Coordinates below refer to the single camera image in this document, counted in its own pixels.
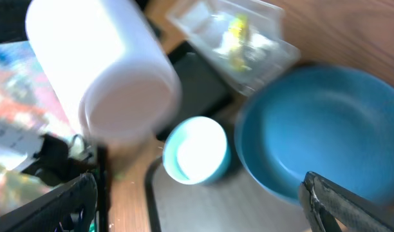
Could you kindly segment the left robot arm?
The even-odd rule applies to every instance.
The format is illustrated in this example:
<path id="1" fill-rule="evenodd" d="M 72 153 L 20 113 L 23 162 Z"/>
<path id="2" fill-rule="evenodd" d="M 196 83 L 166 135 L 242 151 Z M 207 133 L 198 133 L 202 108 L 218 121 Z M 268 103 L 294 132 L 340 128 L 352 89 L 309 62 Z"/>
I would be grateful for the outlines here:
<path id="1" fill-rule="evenodd" d="M 71 127 L 103 143 L 137 142 L 176 114 L 180 80 L 130 0 L 33 0 L 26 34 Z"/>

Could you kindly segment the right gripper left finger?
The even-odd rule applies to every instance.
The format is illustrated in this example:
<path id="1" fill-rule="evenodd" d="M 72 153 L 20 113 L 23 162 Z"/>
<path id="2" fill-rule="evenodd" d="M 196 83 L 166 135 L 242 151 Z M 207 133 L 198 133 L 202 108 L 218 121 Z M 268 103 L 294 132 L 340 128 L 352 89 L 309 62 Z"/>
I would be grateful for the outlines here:
<path id="1" fill-rule="evenodd" d="M 89 231 L 96 215 L 97 183 L 90 173 L 0 217 L 0 231 Z"/>

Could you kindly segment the yellow snack wrapper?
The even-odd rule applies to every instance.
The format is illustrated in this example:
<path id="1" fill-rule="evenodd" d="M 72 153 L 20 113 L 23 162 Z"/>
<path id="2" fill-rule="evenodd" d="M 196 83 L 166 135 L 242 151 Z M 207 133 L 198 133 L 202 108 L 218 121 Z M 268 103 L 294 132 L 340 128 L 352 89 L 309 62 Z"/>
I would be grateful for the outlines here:
<path id="1" fill-rule="evenodd" d="M 232 68 L 241 72 L 245 66 L 243 47 L 248 39 L 248 17 L 238 14 L 229 24 L 227 31 L 230 35 L 229 62 Z"/>

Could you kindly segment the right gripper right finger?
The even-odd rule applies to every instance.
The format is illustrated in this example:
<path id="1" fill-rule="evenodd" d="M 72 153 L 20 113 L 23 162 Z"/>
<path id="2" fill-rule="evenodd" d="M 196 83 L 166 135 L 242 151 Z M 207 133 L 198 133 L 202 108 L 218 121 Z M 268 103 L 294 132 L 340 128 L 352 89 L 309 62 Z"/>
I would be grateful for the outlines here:
<path id="1" fill-rule="evenodd" d="M 317 173 L 309 171 L 298 198 L 313 232 L 392 231 L 394 214 Z"/>

